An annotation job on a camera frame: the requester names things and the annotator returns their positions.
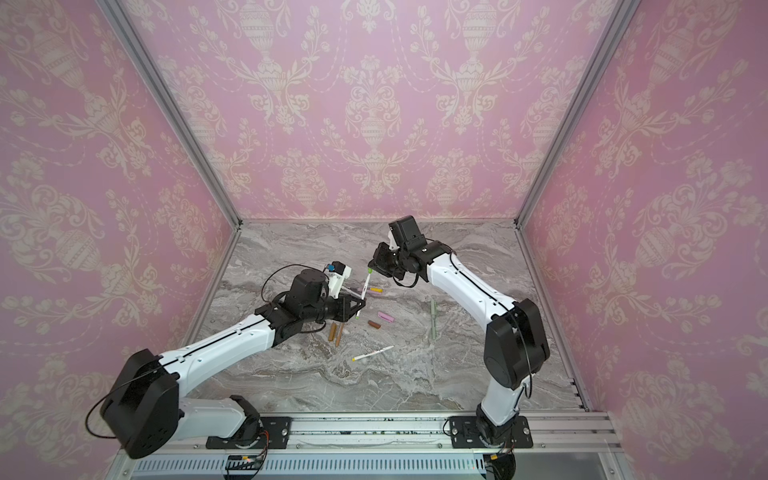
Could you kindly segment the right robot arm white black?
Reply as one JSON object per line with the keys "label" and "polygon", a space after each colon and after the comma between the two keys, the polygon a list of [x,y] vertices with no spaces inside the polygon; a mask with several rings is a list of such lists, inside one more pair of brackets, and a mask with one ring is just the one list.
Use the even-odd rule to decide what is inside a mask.
{"label": "right robot arm white black", "polygon": [[378,245],[368,267],[397,285],[412,273],[416,281],[450,296],[479,324],[491,380],[476,409],[476,425],[488,445],[509,441],[520,401],[532,396],[534,375],[551,356],[536,303],[491,287],[466,268],[450,246],[427,239],[412,216],[389,224],[389,240]]}

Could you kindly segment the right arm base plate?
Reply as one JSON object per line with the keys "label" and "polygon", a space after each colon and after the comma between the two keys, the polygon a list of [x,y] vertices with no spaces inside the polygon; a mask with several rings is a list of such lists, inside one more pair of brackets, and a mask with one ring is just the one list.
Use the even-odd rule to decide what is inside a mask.
{"label": "right arm base plate", "polygon": [[534,446],[528,419],[521,415],[501,426],[476,415],[451,416],[447,419],[444,432],[450,436],[455,449],[530,449]]}

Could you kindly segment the pale green fountain pen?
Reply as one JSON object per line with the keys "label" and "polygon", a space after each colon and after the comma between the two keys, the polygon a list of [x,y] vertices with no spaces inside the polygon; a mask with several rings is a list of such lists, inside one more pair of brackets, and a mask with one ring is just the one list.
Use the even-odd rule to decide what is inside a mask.
{"label": "pale green fountain pen", "polygon": [[437,303],[433,298],[431,298],[430,299],[430,338],[432,341],[436,341],[438,338],[437,317],[438,317]]}

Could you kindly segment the white pen green tip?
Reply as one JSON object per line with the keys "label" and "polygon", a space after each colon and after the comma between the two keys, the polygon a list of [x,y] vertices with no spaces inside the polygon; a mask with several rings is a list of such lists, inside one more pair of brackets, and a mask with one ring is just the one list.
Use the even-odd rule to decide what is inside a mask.
{"label": "white pen green tip", "polygon": [[[367,289],[368,289],[368,287],[369,287],[369,282],[370,282],[370,279],[371,279],[371,274],[367,274],[367,276],[366,276],[366,279],[365,279],[365,282],[364,282],[364,284],[363,284],[363,287],[361,288],[363,291],[365,291],[365,290],[367,290]],[[365,294],[364,294],[364,293],[363,293],[362,295],[360,294],[360,299],[361,299],[361,301],[363,302],[363,300],[365,299]],[[359,318],[361,311],[362,311],[362,308],[361,308],[361,309],[360,309],[360,310],[357,312],[357,314],[356,314],[356,317],[355,317],[355,318]]]}

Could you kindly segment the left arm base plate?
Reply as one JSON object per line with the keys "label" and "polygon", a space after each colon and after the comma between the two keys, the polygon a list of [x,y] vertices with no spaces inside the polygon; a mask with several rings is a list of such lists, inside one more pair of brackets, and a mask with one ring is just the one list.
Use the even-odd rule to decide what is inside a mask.
{"label": "left arm base plate", "polygon": [[234,437],[208,437],[205,447],[208,450],[225,449],[257,449],[267,448],[282,450],[287,448],[291,434],[292,418],[290,416],[262,416],[258,424],[248,421]]}

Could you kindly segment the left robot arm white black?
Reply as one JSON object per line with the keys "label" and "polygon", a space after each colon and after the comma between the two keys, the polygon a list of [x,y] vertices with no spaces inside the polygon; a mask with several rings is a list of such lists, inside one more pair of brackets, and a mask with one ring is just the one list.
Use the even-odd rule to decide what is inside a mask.
{"label": "left robot arm white black", "polygon": [[308,324],[347,323],[366,305],[345,291],[347,274],[305,269],[289,290],[234,325],[193,344],[154,354],[132,354],[110,391],[93,407],[131,459],[148,457],[166,444],[206,438],[227,448],[266,455],[271,434],[259,411],[243,396],[194,399],[190,392],[240,361],[306,332]]}

